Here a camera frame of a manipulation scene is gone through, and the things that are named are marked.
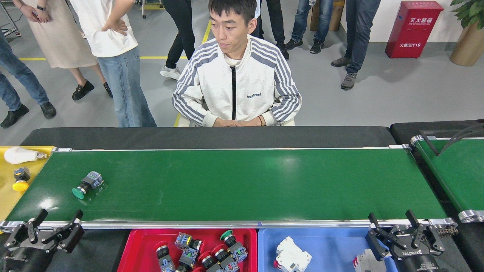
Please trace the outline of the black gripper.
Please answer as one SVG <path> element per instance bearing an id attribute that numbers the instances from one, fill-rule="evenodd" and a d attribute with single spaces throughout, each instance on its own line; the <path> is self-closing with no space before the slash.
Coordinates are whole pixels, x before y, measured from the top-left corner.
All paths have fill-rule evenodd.
<path id="1" fill-rule="evenodd" d="M 82 210 L 63 227 L 53 230 L 40 230 L 38 226 L 48 212 L 40 213 L 26 223 L 19 224 L 5 242 L 6 255 L 2 258 L 4 272 L 45 272 L 52 261 L 56 249 L 71 253 L 79 243 L 85 230 L 81 226 Z"/>
<path id="2" fill-rule="evenodd" d="M 418 249 L 422 241 L 427 241 L 425 244 L 428 250 L 405 250 L 404 243 L 392 232 L 387 232 L 379 223 L 373 212 L 368 216 L 369 221 L 373 224 L 370 227 L 365 240 L 370 246 L 377 261 L 382 261 L 389 252 L 392 254 L 398 271 L 400 272 L 439 272 L 441 268 L 435 261 L 435 255 L 441 255 L 445 251 L 440 236 L 437 233 L 437 229 L 430 224 L 419 223 L 418 219 L 414 215 L 412 210 L 407 210 L 405 213 L 407 219 L 410 221 L 411 227 L 408 229 L 408 233 L 411 236 L 410 248 Z M 384 243 L 389 249 L 385 249 L 380 242 Z"/>

